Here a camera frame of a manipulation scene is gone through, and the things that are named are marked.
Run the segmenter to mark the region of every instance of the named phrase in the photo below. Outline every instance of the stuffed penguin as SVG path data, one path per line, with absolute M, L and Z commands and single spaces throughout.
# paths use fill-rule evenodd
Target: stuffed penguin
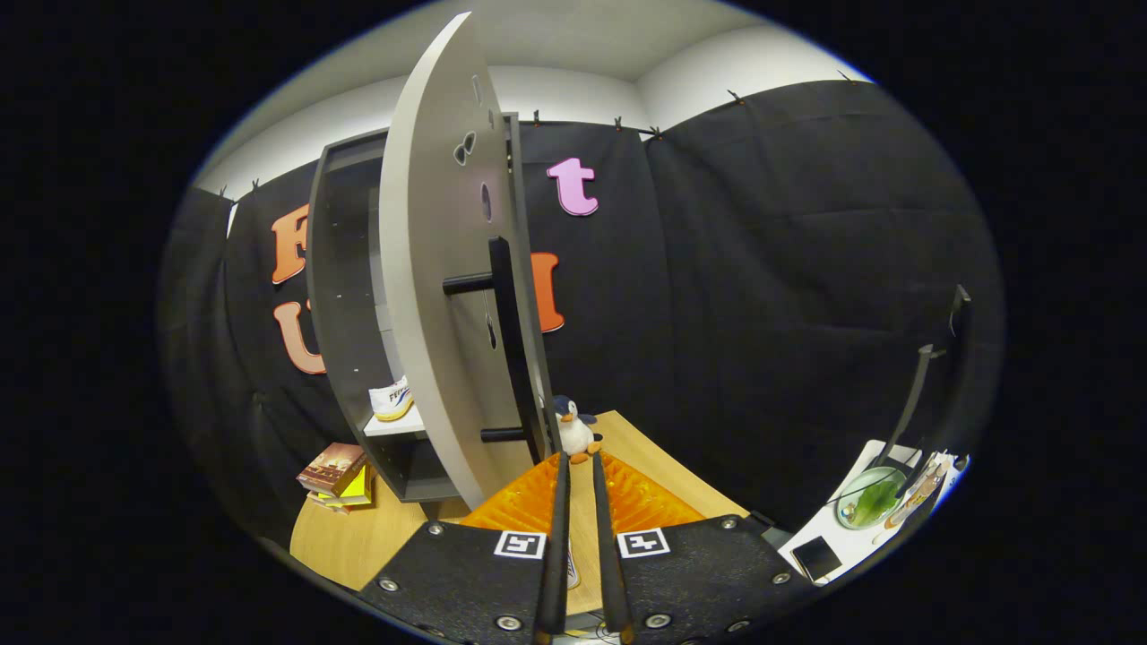
M 570 464 L 590 459 L 601 448 L 601 435 L 590 429 L 590 423 L 596 423 L 598 419 L 592 414 L 578 414 L 577 404 L 561 395 L 554 397 L 554 412 L 562 450 L 570 456 Z

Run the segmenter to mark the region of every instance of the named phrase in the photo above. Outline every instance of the book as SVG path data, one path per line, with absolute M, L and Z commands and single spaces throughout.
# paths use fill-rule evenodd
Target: book
M 327 506 L 358 506 L 370 504 L 373 498 L 374 468 L 367 464 L 359 468 L 346 490 L 338 497 L 317 492 L 319 499 Z
M 361 445 L 333 443 L 295 479 L 307 490 L 338 497 L 365 464 Z
M 340 513 L 342 515 L 350 515 L 352 508 L 352 506 L 348 506 L 345 508 L 342 506 L 327 506 L 326 504 L 322 503 L 321 499 L 319 499 L 319 494 L 314 492 L 313 490 L 306 494 L 306 500 L 307 503 L 314 504 L 315 506 L 321 506 L 327 511 L 330 511 L 331 513 Z

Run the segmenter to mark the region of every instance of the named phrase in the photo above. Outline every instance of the white cabinet door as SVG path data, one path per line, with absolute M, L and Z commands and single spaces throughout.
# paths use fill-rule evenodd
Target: white cabinet door
M 489 272 L 491 236 L 510 244 L 533 401 L 540 404 L 549 389 L 506 130 L 475 21 L 461 14 L 427 48 L 398 99 L 382 164 L 379 235 L 401 364 L 427 436 L 471 508 L 508 483 L 499 473 L 515 471 L 494 466 L 479 432 L 522 422 L 493 290 L 446 296 L 442 283 Z M 521 452 L 524 469 L 524 444 Z

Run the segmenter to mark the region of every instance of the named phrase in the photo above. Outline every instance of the white shoe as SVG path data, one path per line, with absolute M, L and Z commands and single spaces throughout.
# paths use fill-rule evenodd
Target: white shoe
M 414 404 L 411 387 L 406 384 L 404 374 L 397 383 L 377 390 L 369 390 L 370 407 L 380 421 L 397 421 L 401 419 Z

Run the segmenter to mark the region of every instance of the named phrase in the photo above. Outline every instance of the yellow book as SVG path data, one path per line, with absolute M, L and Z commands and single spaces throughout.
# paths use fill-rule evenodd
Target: yellow book
M 350 485 L 343 491 L 338 497 L 333 497 L 330 495 L 325 495 L 322 492 L 318 494 L 319 500 L 321 500 L 327 506 L 357 506 L 359 504 L 370 504 L 372 497 L 372 483 L 374 482 L 374 469 L 370 464 L 366 464 L 359 471 L 358 475 L 351 480 Z

